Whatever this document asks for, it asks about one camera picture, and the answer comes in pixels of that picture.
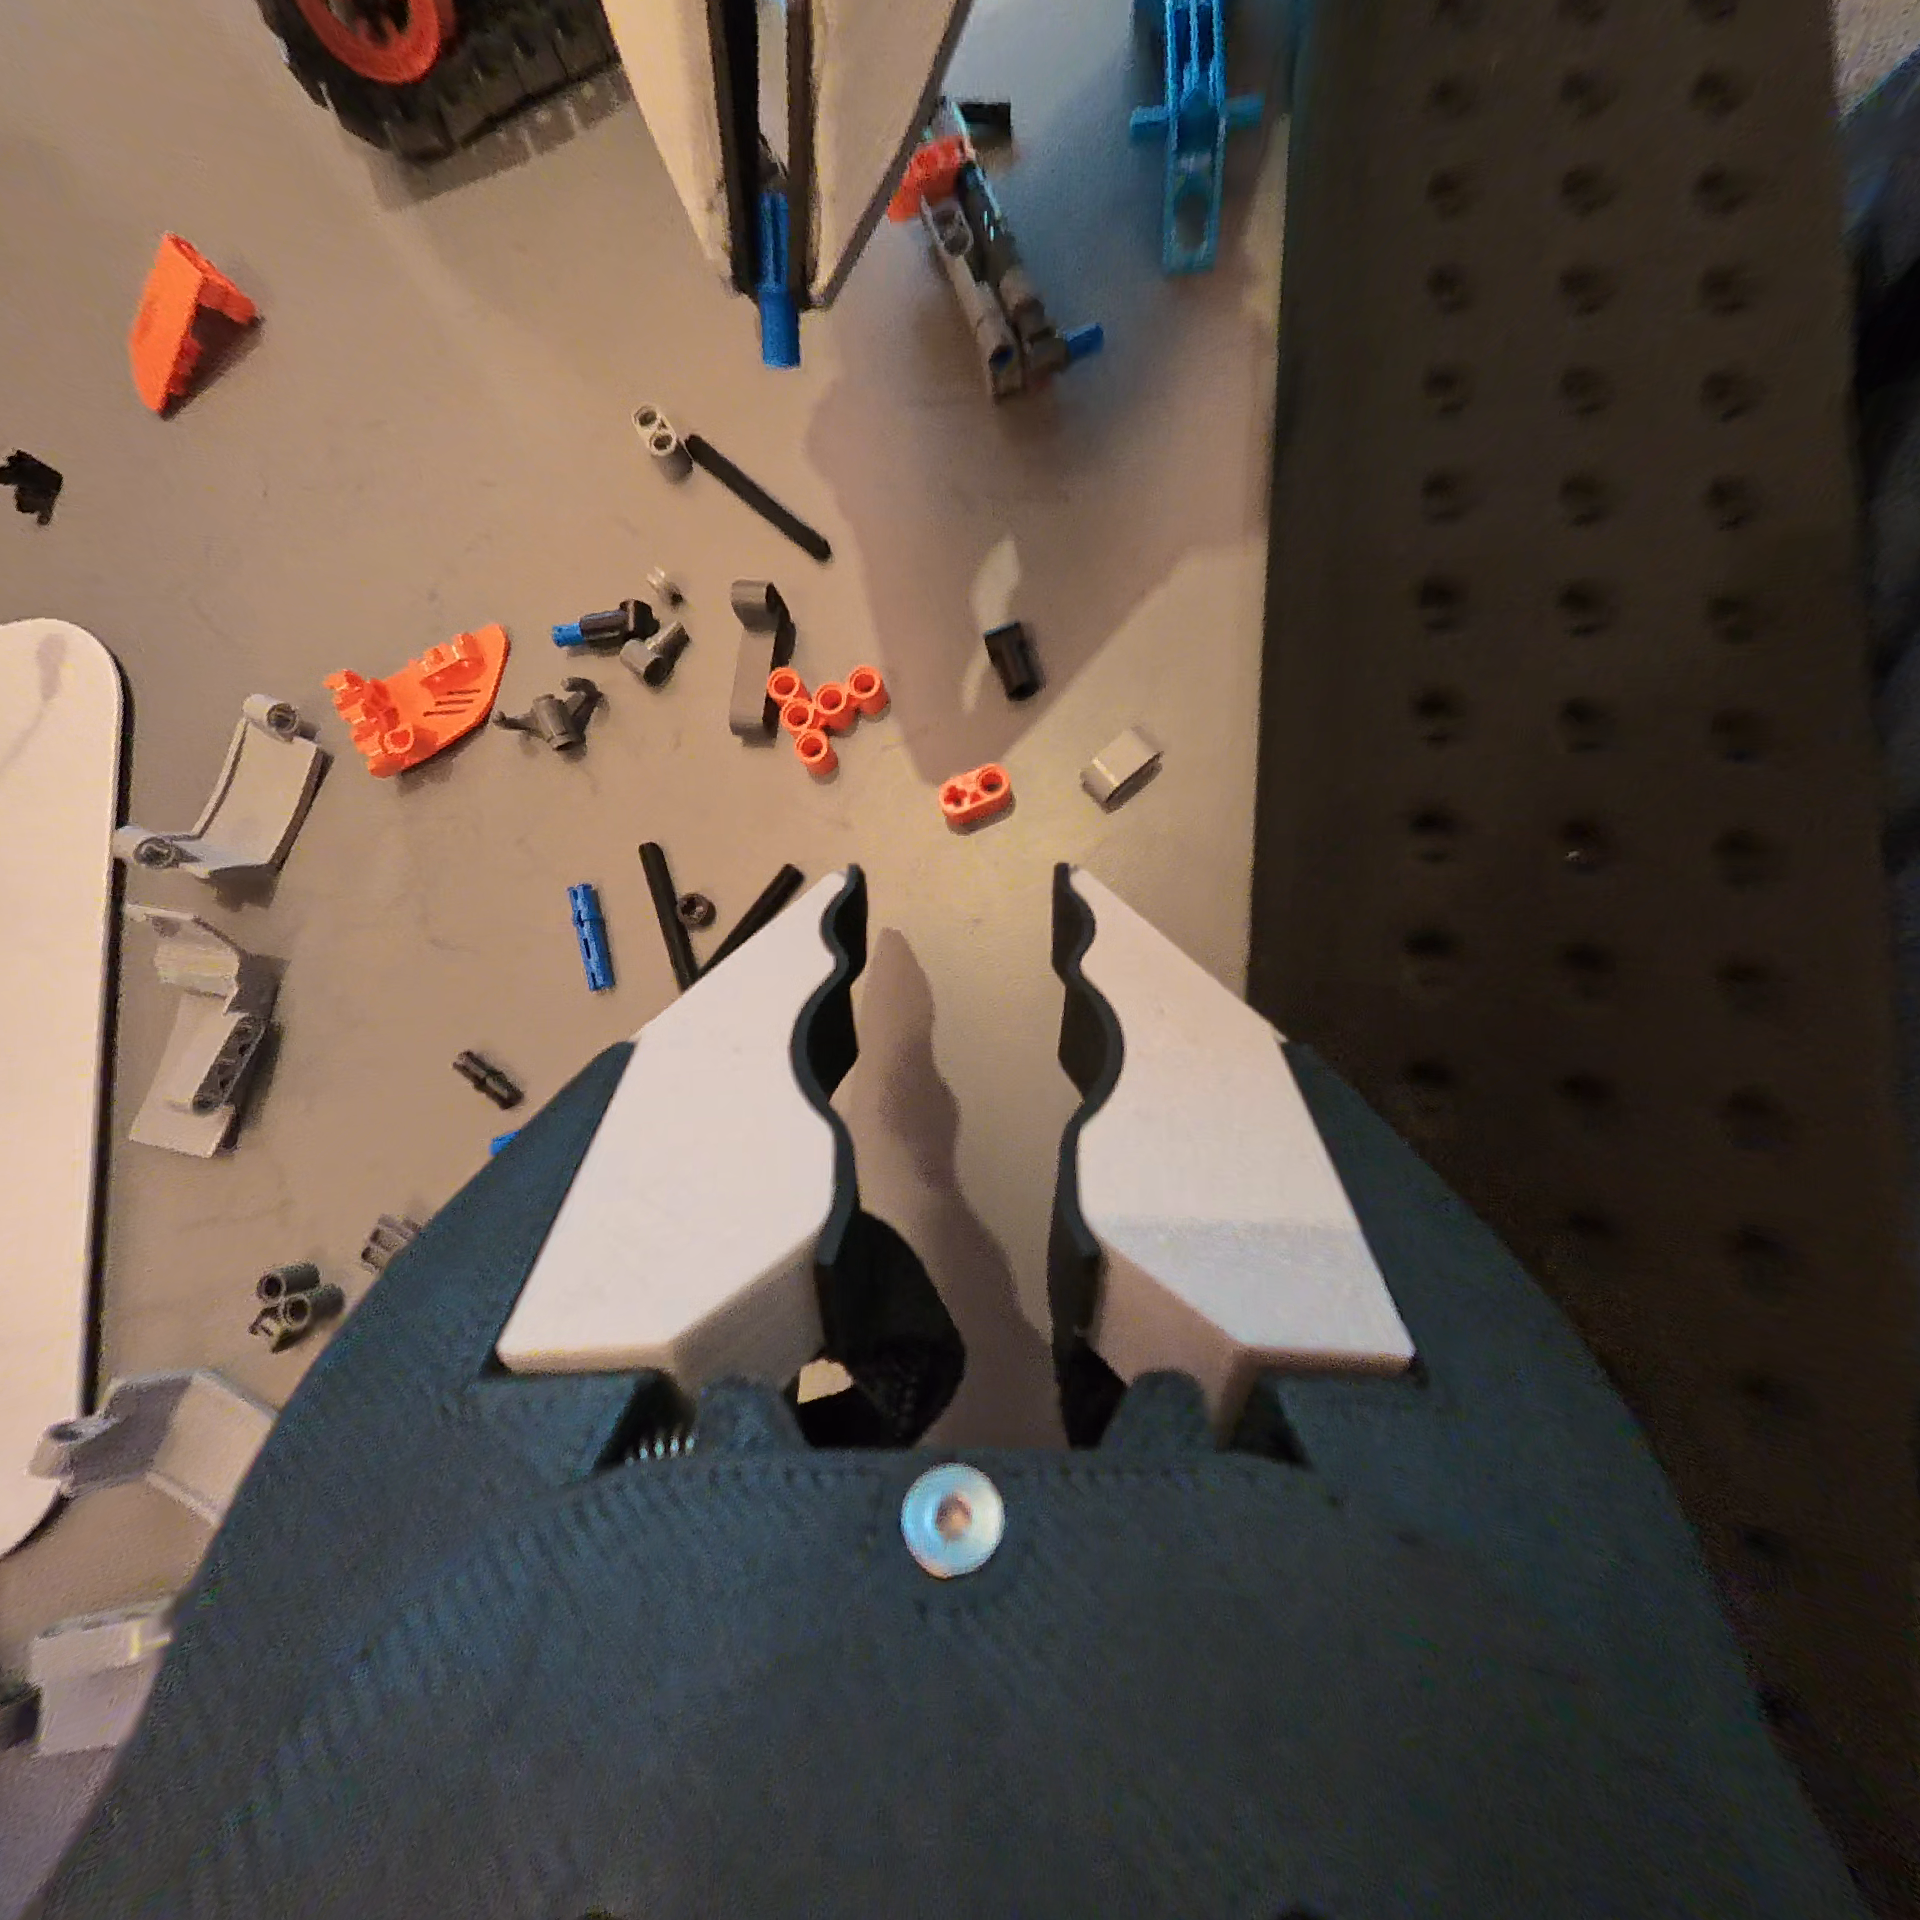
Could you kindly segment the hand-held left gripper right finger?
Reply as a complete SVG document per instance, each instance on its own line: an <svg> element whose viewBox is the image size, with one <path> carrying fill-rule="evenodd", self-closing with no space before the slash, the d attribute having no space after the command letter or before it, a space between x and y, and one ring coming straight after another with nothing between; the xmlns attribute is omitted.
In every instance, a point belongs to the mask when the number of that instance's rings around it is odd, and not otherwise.
<svg viewBox="0 0 1920 1920"><path fill-rule="evenodd" d="M1284 1037L1068 864L1053 968L1079 1097L1053 1212L1060 1370L1403 1376L1415 1340Z"/></svg>

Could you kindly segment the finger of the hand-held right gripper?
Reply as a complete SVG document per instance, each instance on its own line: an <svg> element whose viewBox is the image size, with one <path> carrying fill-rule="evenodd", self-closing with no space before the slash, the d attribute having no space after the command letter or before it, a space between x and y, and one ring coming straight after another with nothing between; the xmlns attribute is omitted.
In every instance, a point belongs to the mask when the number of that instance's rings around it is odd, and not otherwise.
<svg viewBox="0 0 1920 1920"><path fill-rule="evenodd" d="M753 297L769 187L758 4L603 4L603 17L701 256Z"/></svg>
<svg viewBox="0 0 1920 1920"><path fill-rule="evenodd" d="M971 4L786 4L791 292L827 311L942 97Z"/></svg>

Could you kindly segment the orange short beam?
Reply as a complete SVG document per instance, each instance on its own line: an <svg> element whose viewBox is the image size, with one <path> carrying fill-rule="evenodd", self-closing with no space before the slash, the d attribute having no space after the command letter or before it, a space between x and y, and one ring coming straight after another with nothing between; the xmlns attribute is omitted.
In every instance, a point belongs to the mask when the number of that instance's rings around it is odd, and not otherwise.
<svg viewBox="0 0 1920 1920"><path fill-rule="evenodd" d="M964 131L923 138L887 200L887 224L914 224L923 202L954 196L964 167L974 164L974 142Z"/></svg>

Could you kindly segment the grey toy actuator assembly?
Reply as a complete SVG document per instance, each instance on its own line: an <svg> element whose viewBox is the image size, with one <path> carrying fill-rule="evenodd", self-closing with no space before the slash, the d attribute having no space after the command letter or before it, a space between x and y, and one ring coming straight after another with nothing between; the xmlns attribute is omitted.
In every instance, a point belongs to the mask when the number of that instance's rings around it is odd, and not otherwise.
<svg viewBox="0 0 1920 1920"><path fill-rule="evenodd" d="M914 225L923 231L927 251L964 313L986 389L1003 402L1040 391L1096 355L1105 351L1105 331L1099 325L1060 328L1049 313L1022 258L1015 225L981 156L984 147L1003 147L1010 142L971 131L949 108L949 94L944 94L920 142L949 131L971 135L974 164L964 167L949 200L923 202L920 217L897 224L897 230Z"/></svg>

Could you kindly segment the grey tracked toy robot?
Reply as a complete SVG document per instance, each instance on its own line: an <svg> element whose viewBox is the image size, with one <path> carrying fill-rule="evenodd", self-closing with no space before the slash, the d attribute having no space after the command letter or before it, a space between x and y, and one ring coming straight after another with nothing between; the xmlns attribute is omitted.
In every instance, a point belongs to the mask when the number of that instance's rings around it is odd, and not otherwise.
<svg viewBox="0 0 1920 1920"><path fill-rule="evenodd" d="M258 4L258 17L318 108L417 167L618 67L600 4Z"/></svg>

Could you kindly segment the black long axle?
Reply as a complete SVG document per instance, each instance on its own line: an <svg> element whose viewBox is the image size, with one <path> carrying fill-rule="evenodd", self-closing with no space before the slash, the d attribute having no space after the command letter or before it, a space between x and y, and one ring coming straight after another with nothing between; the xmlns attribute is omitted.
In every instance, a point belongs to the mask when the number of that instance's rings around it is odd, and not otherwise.
<svg viewBox="0 0 1920 1920"><path fill-rule="evenodd" d="M660 850L660 843L640 843L638 859L640 859L640 870L646 880L646 894L656 913L656 924L664 935L664 946L665 946L676 992L685 992L688 986L699 984L701 964L697 959L688 929L683 924L683 914L679 914L679 890L673 881L665 853Z"/></svg>
<svg viewBox="0 0 1920 1920"><path fill-rule="evenodd" d="M829 540L819 530L796 518L784 500L778 500L769 487L760 487L701 436L685 436L685 457L701 473L718 479L718 487L727 491L741 506L748 506L760 524L774 525L774 532L792 543L803 556L811 556L819 564L832 562Z"/></svg>

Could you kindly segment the black medium axle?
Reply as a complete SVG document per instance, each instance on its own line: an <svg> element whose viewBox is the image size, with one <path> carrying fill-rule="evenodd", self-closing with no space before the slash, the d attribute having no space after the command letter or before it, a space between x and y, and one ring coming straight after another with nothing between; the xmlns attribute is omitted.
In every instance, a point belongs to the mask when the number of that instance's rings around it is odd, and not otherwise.
<svg viewBox="0 0 1920 1920"><path fill-rule="evenodd" d="M803 890L803 870L782 866L782 873L764 885L764 891L748 905L738 924L723 939L723 945L701 964L701 978L718 971L738 946L758 939L769 924L782 917L782 913L796 897Z"/></svg>

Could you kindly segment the light blue separator tool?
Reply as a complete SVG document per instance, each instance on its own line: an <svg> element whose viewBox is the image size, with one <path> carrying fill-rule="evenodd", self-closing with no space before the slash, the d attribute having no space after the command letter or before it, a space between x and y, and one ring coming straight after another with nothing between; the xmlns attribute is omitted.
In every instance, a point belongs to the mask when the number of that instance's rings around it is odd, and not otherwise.
<svg viewBox="0 0 1920 1920"><path fill-rule="evenodd" d="M1159 67L1131 142L1164 161L1164 273L1201 274L1217 258L1227 142L1261 127L1263 94L1227 89L1227 4L1138 4L1133 19Z"/></svg>

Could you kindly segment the dark grey double connector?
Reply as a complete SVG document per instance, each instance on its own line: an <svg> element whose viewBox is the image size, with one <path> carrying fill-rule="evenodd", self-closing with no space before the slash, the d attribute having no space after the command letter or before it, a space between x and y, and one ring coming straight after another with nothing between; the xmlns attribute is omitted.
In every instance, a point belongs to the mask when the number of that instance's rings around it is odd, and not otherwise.
<svg viewBox="0 0 1920 1920"><path fill-rule="evenodd" d="M315 1331L344 1314L345 1296L326 1283L311 1260L279 1264L254 1283L258 1311L249 1334L267 1343L272 1351L299 1347Z"/></svg>

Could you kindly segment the orange T-shaped connector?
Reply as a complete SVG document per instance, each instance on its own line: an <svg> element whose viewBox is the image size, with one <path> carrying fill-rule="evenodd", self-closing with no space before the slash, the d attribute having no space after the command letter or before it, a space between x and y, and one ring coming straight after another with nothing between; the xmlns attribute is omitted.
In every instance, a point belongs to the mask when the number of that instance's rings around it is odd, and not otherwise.
<svg viewBox="0 0 1920 1920"><path fill-rule="evenodd" d="M840 734L852 733L860 720L887 712L887 685L871 662L852 666L837 683L808 685L792 666L769 674L769 699L778 712L778 728L786 734L796 761L812 782L837 777Z"/></svg>

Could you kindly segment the dark grey angled beam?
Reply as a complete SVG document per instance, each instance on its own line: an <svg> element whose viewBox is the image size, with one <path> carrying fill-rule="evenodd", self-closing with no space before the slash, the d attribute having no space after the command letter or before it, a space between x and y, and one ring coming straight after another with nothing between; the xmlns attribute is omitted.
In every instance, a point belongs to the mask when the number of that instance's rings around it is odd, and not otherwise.
<svg viewBox="0 0 1920 1920"><path fill-rule="evenodd" d="M727 728L736 738L758 746L778 728L778 699L769 685L792 656L792 613L782 589L764 577L730 582L730 613L738 621L738 654L730 670Z"/></svg>

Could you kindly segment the orange angled panel piece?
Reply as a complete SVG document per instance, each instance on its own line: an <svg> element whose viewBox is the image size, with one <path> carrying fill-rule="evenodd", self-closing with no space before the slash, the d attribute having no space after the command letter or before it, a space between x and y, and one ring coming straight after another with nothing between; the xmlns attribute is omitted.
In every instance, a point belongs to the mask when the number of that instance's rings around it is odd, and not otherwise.
<svg viewBox="0 0 1920 1920"><path fill-rule="evenodd" d="M260 311L217 261L166 230L129 333L131 385L156 417L189 395L205 355L205 321L246 331Z"/></svg>
<svg viewBox="0 0 1920 1920"><path fill-rule="evenodd" d="M509 635L488 623L447 636L384 681L339 670L322 681L322 690L368 774L393 782L443 755L489 720L507 660Z"/></svg>

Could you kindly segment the black studded foam mat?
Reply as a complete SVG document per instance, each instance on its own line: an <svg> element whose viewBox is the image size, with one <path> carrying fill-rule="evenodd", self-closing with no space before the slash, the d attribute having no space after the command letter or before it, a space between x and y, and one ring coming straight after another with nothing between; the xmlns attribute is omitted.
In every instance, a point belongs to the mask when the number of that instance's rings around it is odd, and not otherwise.
<svg viewBox="0 0 1920 1920"><path fill-rule="evenodd" d="M1560 1301L1918 1916L1918 1251L1827 4L1305 4L1250 992Z"/></svg>

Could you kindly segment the white stand with wooden tray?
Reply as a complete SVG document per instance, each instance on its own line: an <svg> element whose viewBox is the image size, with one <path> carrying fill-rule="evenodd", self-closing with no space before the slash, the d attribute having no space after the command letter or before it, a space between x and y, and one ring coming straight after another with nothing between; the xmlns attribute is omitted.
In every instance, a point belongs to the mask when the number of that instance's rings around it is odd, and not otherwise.
<svg viewBox="0 0 1920 1920"><path fill-rule="evenodd" d="M31 1472L86 1412L125 681L60 619L3 623L3 1553L56 1501Z"/></svg>

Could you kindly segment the person's torso in blue sweater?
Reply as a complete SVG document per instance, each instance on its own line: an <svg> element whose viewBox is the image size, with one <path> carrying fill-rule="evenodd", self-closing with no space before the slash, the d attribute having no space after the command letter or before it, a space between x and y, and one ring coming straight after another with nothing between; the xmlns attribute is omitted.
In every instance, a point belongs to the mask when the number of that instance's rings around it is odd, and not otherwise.
<svg viewBox="0 0 1920 1920"><path fill-rule="evenodd" d="M1891 755L1918 761L1918 52L1844 110L1837 138L1870 675Z"/></svg>

